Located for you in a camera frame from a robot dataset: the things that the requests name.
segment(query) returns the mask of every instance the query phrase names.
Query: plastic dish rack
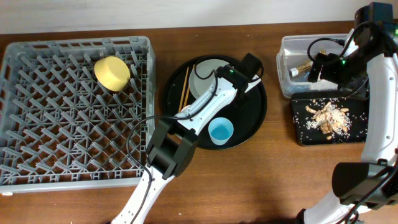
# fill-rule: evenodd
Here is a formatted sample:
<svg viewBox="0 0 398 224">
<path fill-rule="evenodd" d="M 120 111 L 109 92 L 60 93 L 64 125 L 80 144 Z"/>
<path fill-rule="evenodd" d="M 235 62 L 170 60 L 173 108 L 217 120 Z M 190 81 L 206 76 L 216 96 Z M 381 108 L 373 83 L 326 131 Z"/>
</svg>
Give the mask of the plastic dish rack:
<svg viewBox="0 0 398 224">
<path fill-rule="evenodd" d="M 112 92 L 96 79 L 97 60 L 114 55 L 130 68 Z M 140 169 L 125 142 L 154 114 L 155 55 L 147 37 L 19 42 L 0 71 L 0 192 L 137 185 Z M 144 162 L 154 121 L 129 141 Z"/>
</svg>

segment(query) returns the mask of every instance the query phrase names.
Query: black baking tray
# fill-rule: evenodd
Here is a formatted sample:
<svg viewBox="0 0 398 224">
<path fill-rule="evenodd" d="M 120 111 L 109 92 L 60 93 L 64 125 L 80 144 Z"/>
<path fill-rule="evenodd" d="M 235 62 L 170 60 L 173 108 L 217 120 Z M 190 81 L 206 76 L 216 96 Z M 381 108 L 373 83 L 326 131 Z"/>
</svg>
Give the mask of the black baking tray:
<svg viewBox="0 0 398 224">
<path fill-rule="evenodd" d="M 187 67 L 192 69 L 199 58 L 194 58 L 184 63 L 169 78 L 162 93 L 161 107 L 164 114 L 173 116 L 178 113 Z M 239 63 L 234 58 L 222 55 L 212 55 L 209 59 L 225 60 L 231 65 Z M 264 85 L 262 83 L 256 85 L 245 94 L 245 99 L 244 102 L 239 104 L 232 102 L 214 116 L 214 118 L 227 118 L 233 123 L 234 133 L 228 142 L 222 146 L 214 144 L 210 139 L 207 124 L 199 135 L 198 147 L 211 150 L 228 149 L 243 143 L 257 132 L 267 112 L 267 94 Z M 187 105 L 192 104 L 195 100 L 195 97 L 189 93 Z"/>
<path fill-rule="evenodd" d="M 348 108 L 348 118 L 351 120 L 351 129 L 348 131 L 350 136 L 340 136 L 335 133 L 335 137 L 327 140 L 329 134 L 323 134 L 320 129 L 307 129 L 307 121 L 311 121 L 313 114 L 309 113 L 305 107 L 308 105 L 312 109 L 320 110 L 323 104 L 333 101 L 339 108 Z M 345 98 L 337 91 L 320 91 L 311 93 L 295 93 L 291 97 L 290 105 L 292 108 L 293 122 L 296 139 L 299 145 L 313 146 L 320 144 L 336 144 L 365 142 L 368 132 L 369 100 L 357 100 L 356 98 Z"/>
</svg>

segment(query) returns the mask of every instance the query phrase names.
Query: wooden table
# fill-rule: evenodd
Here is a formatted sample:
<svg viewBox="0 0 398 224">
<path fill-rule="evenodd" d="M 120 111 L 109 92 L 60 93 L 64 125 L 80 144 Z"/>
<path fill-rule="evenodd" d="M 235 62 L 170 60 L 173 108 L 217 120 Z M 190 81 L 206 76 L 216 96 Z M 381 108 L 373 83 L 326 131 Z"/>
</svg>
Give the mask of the wooden table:
<svg viewBox="0 0 398 224">
<path fill-rule="evenodd" d="M 108 30 L 0 35 L 10 42 L 145 35 L 156 53 L 157 114 L 167 78 L 182 63 L 205 54 L 263 62 L 268 96 L 260 130 L 225 151 L 197 149 L 186 171 L 171 181 L 146 223 L 264 223 L 293 218 L 331 190 L 339 162 L 356 162 L 364 144 L 300 147 L 295 142 L 289 100 L 279 87 L 275 57 L 287 35 L 347 33 L 353 22 L 316 22 L 183 29 Z M 126 204 L 134 187 L 15 194 L 0 197 L 0 223 L 106 223 Z M 366 223 L 396 223 L 397 207 L 361 215 Z"/>
</svg>

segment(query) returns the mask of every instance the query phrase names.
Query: clear plastic container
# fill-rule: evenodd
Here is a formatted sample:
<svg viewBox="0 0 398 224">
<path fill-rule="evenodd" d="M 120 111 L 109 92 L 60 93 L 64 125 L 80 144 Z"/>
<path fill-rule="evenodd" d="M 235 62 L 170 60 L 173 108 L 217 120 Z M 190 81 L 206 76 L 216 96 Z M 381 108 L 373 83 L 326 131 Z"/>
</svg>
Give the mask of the clear plastic container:
<svg viewBox="0 0 398 224">
<path fill-rule="evenodd" d="M 286 98 L 292 97 L 294 93 L 337 89 L 337 84 L 326 80 L 321 80 L 316 83 L 294 82 L 289 75 L 290 69 L 309 60 L 307 56 L 308 46 L 311 42 L 321 37 L 345 40 L 347 34 L 296 35 L 287 36 L 282 39 L 282 46 L 276 56 L 276 61 L 280 88 Z M 343 48 L 334 42 L 326 40 L 316 43 L 311 48 L 311 54 L 316 55 L 320 50 L 326 50 L 327 54 L 340 54 Z"/>
</svg>

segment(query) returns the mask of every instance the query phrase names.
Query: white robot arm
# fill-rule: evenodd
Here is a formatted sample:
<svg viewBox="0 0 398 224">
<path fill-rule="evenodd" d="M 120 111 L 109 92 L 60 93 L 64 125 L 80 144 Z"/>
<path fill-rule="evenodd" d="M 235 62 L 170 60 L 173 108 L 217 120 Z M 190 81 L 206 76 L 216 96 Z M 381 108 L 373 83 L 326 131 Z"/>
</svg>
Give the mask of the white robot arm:
<svg viewBox="0 0 398 224">
<path fill-rule="evenodd" d="M 398 146 L 398 58 L 380 54 L 368 62 L 367 73 L 371 86 L 368 136 L 362 161 L 378 164 L 385 159 L 393 166 L 397 160 Z M 304 213 L 305 224 L 329 224 L 340 221 L 354 204 L 342 205 L 333 191 Z M 360 206 L 359 213 L 368 212 Z"/>
<path fill-rule="evenodd" d="M 349 68 L 341 74 L 347 78 L 363 70 L 361 75 L 369 78 L 368 135 L 362 162 L 338 164 L 333 190 L 298 214 L 300 224 L 354 223 L 359 213 L 393 205 L 398 199 L 397 25 L 392 23 L 392 6 L 388 4 L 371 3 L 358 10 L 355 18 L 357 28 L 349 40 L 355 39 L 358 46 L 345 58 Z M 346 42 L 345 50 L 350 44 Z"/>
<path fill-rule="evenodd" d="M 252 63 L 245 65 L 245 62 L 253 61 L 257 65 L 252 69 L 247 69 L 248 71 L 257 71 L 259 66 L 262 67 L 261 62 L 250 54 L 246 55 L 241 65 L 251 67 Z M 237 95 L 245 94 L 261 82 L 257 75 L 245 75 L 237 69 L 239 68 L 229 65 L 217 69 L 217 85 L 213 83 L 192 105 L 175 115 L 177 118 L 187 118 L 190 114 L 196 114 L 195 116 L 177 122 L 159 121 L 147 148 L 146 168 L 152 174 L 152 181 L 149 174 L 144 172 L 126 206 L 112 224 L 143 223 L 163 188 L 188 166 L 196 148 L 197 137 L 206 124 L 219 110 L 235 100 Z M 166 136 L 167 133 L 179 134 L 182 137 L 182 143 L 177 145 Z M 147 189 L 149 181 L 151 185 L 150 189 Z"/>
</svg>

